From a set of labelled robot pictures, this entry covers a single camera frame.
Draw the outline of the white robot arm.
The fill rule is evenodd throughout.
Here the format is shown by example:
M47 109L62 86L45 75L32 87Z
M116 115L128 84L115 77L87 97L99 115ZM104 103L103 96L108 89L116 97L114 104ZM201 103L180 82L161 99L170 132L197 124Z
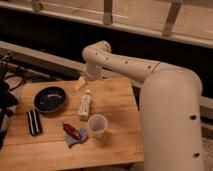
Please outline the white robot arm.
M141 84L140 114L145 171L204 171L200 121L202 82L190 69L116 55L106 41L82 50L83 76L106 68Z

